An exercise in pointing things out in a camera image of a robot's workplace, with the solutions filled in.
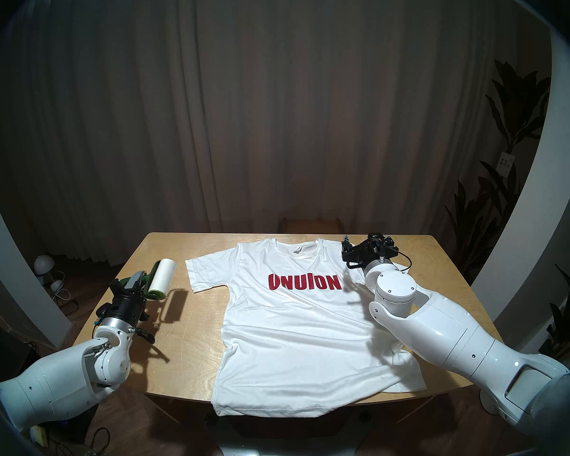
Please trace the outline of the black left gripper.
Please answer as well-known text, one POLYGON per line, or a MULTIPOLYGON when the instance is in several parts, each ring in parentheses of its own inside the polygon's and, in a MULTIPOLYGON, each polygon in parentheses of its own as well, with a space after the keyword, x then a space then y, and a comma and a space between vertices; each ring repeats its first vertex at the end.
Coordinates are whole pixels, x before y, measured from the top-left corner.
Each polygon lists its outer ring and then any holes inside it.
POLYGON ((136 272, 126 279, 126 295, 115 297, 106 313, 106 324, 109 319, 117 319, 137 326, 139 322, 148 321, 146 298, 142 294, 146 283, 146 273, 136 272))

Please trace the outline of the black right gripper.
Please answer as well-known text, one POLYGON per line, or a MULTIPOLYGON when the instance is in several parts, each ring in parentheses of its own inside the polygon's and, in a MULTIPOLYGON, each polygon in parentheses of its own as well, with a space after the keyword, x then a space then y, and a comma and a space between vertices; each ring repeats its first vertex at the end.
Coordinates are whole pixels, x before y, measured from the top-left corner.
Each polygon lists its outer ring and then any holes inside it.
POLYGON ((342 261, 349 269, 365 269, 375 260, 385 263, 398 255, 399 248, 392 239, 366 239, 355 246, 347 235, 342 240, 342 261))

